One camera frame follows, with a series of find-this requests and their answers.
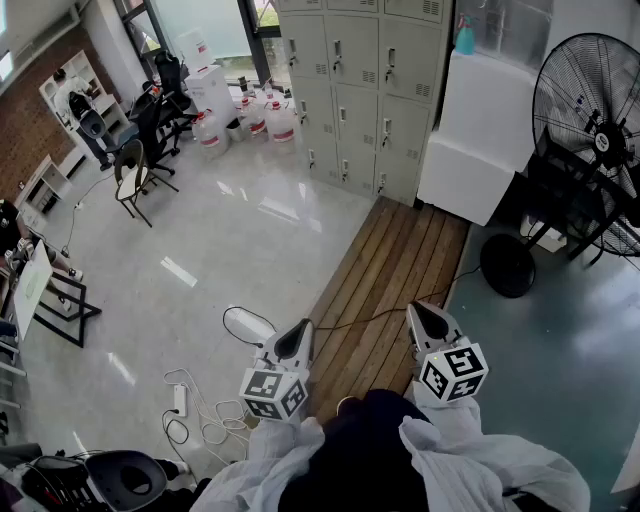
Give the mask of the white table black frame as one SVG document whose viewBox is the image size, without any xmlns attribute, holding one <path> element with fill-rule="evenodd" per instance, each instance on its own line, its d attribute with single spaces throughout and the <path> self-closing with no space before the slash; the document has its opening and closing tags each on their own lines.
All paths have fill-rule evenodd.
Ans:
<svg viewBox="0 0 640 512">
<path fill-rule="evenodd" d="M 32 321 L 35 320 L 62 339 L 83 348 L 87 320 L 102 313 L 100 308 L 87 302 L 87 287 L 54 271 L 42 241 L 34 247 L 31 241 L 21 238 L 17 244 L 17 252 L 12 256 L 9 265 L 12 270 L 15 270 L 20 263 L 24 266 L 17 277 L 13 292 L 14 313 L 20 338 L 25 338 Z M 45 291 L 75 304 L 77 311 L 69 315 L 57 311 L 43 301 Z M 78 334 L 73 336 L 42 317 L 37 312 L 39 307 L 66 323 L 78 321 Z"/>
</svg>

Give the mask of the person's own body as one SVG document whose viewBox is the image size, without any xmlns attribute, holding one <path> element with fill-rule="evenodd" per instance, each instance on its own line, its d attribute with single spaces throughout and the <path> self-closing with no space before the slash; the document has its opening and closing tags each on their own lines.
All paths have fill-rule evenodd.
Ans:
<svg viewBox="0 0 640 512">
<path fill-rule="evenodd" d="M 406 416 L 426 418 L 413 395 L 405 398 L 376 389 L 359 399 L 354 413 L 317 420 L 325 434 L 324 444 L 312 456 L 309 469 L 286 486 L 277 512 L 433 512 L 398 430 Z M 515 512 L 590 512 L 591 493 L 585 479 L 569 460 L 551 452 L 557 456 L 554 504 L 507 491 L 504 495 L 515 499 Z M 190 512 L 226 512 L 211 497 L 216 476 Z"/>
</svg>

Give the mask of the teal spray bottle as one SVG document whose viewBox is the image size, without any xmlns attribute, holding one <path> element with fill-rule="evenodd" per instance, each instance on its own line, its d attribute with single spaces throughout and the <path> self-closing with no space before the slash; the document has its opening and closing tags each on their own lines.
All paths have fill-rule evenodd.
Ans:
<svg viewBox="0 0 640 512">
<path fill-rule="evenodd" d="M 459 54 L 467 56 L 473 55 L 475 52 L 475 35 L 470 15 L 462 13 L 459 17 L 455 50 Z"/>
</svg>

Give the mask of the silver foil sheet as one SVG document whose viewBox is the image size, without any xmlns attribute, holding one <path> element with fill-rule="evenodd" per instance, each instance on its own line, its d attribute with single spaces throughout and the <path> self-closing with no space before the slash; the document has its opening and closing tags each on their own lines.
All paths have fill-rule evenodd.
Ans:
<svg viewBox="0 0 640 512">
<path fill-rule="evenodd" d="M 469 18 L 474 51 L 538 68 L 548 43 L 554 0 L 456 0 Z"/>
</svg>

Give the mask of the white shelving unit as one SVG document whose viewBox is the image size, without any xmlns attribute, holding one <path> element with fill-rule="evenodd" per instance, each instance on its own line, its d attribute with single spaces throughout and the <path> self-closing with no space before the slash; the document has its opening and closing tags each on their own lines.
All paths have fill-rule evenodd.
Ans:
<svg viewBox="0 0 640 512">
<path fill-rule="evenodd" d="M 113 94 L 108 93 L 103 87 L 92 66 L 91 60 L 87 57 L 84 50 L 78 52 L 68 60 L 62 66 L 62 69 L 66 72 L 68 78 L 81 77 L 89 83 L 91 86 L 89 96 L 97 112 L 105 121 L 109 133 L 113 137 L 116 137 L 119 129 L 124 129 L 129 125 L 129 121 L 126 119 L 120 103 Z M 46 105 L 58 123 L 77 144 L 82 144 L 83 141 L 77 136 L 76 130 L 73 129 L 68 122 L 63 121 L 56 110 L 54 99 L 58 90 L 59 87 L 53 77 L 47 78 L 39 87 L 42 98 L 45 100 Z"/>
</svg>

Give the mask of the person's left forearm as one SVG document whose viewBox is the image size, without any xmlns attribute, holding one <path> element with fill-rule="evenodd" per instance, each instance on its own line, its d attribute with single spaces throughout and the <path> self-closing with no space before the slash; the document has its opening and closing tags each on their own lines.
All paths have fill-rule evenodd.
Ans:
<svg viewBox="0 0 640 512">
<path fill-rule="evenodd" d="M 314 417 L 300 423 L 263 420 L 251 432 L 247 459 L 211 482 L 211 497 L 226 512 L 277 512 L 286 486 L 309 469 L 325 434 Z"/>
</svg>

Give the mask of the clear dispenser water bottle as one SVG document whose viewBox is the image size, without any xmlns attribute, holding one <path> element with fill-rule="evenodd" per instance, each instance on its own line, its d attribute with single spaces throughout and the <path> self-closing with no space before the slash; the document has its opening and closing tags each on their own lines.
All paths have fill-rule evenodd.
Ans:
<svg viewBox="0 0 640 512">
<path fill-rule="evenodd" d="M 197 74 L 214 63 L 200 28 L 179 35 L 176 41 L 190 74 Z"/>
</svg>

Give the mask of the black framed glass window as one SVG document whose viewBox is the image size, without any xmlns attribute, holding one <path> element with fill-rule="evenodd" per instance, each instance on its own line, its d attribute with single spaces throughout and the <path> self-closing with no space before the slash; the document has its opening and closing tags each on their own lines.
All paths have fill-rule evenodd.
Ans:
<svg viewBox="0 0 640 512">
<path fill-rule="evenodd" d="M 275 0 L 113 0 L 147 74 L 162 50 L 186 63 L 194 37 L 228 82 L 290 86 Z"/>
</svg>

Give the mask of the black high-back office chair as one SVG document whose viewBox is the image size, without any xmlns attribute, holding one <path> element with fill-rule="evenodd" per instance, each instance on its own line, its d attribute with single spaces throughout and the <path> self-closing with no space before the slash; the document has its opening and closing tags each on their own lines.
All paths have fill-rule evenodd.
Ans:
<svg viewBox="0 0 640 512">
<path fill-rule="evenodd" d="M 192 122 L 197 118 L 192 99 L 183 88 L 182 64 L 179 59 L 167 50 L 161 50 L 154 58 L 160 78 L 160 111 L 159 129 L 163 140 L 173 138 L 173 146 L 169 150 L 172 156 L 180 152 L 178 142 L 180 135 L 192 130 Z"/>
</svg>

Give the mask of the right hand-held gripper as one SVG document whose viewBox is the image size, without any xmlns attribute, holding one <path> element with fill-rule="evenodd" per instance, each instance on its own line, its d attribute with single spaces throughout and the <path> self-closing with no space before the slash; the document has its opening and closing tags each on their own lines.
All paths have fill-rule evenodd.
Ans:
<svg viewBox="0 0 640 512">
<path fill-rule="evenodd" d="M 427 351 L 431 345 L 451 344 L 463 336 L 448 312 L 424 301 L 408 304 L 407 325 L 417 351 Z M 488 373 L 480 345 L 464 337 L 459 346 L 427 354 L 417 382 L 440 403 L 452 403 L 474 396 Z"/>
</svg>

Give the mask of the black plastic seat shell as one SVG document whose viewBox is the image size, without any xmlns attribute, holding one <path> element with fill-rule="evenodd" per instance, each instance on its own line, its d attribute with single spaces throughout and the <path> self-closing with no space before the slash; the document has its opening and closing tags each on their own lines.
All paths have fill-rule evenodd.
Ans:
<svg viewBox="0 0 640 512">
<path fill-rule="evenodd" d="M 98 493 L 113 512 L 136 512 L 167 489 L 160 464 L 132 450 L 107 451 L 89 456 L 84 466 Z"/>
</svg>

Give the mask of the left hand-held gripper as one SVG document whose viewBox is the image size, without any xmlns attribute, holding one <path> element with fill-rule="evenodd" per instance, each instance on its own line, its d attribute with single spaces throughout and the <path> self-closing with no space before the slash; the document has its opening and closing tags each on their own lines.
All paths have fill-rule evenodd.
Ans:
<svg viewBox="0 0 640 512">
<path fill-rule="evenodd" d="M 274 333 L 245 371 L 239 396 L 259 420 L 297 420 L 309 392 L 314 324 L 302 319 Z"/>
</svg>

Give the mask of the black metal frame rack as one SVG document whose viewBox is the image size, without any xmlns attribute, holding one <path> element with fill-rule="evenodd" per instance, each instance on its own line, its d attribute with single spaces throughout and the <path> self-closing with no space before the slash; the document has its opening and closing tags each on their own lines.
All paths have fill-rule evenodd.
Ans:
<svg viewBox="0 0 640 512">
<path fill-rule="evenodd" d="M 598 172 L 565 203 L 565 193 L 580 177 L 569 165 L 532 156 L 526 169 L 527 213 L 541 225 L 561 208 L 552 228 L 576 244 L 573 257 L 593 245 L 600 253 L 640 258 L 640 196 L 631 182 Z"/>
</svg>

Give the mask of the white stepped block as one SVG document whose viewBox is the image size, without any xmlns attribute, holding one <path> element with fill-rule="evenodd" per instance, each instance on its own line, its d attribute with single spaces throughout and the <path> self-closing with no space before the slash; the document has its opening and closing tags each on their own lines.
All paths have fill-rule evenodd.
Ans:
<svg viewBox="0 0 640 512">
<path fill-rule="evenodd" d="M 481 54 L 451 54 L 417 198 L 484 226 L 533 150 L 534 77 Z"/>
</svg>

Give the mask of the clear water jug red cap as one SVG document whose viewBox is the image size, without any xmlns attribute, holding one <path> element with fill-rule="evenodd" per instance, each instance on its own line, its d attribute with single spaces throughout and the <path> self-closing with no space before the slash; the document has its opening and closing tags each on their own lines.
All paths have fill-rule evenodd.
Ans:
<svg viewBox="0 0 640 512">
<path fill-rule="evenodd" d="M 279 101 L 265 105 L 267 131 L 275 149 L 282 154 L 295 151 L 295 116 Z"/>
<path fill-rule="evenodd" d="M 241 100 L 240 125 L 248 137 L 255 143 L 268 141 L 268 133 L 263 108 L 250 97 Z"/>
<path fill-rule="evenodd" d="M 227 151 L 229 141 L 226 130 L 211 109 L 198 113 L 192 121 L 192 131 L 207 161 L 217 159 Z"/>
</svg>

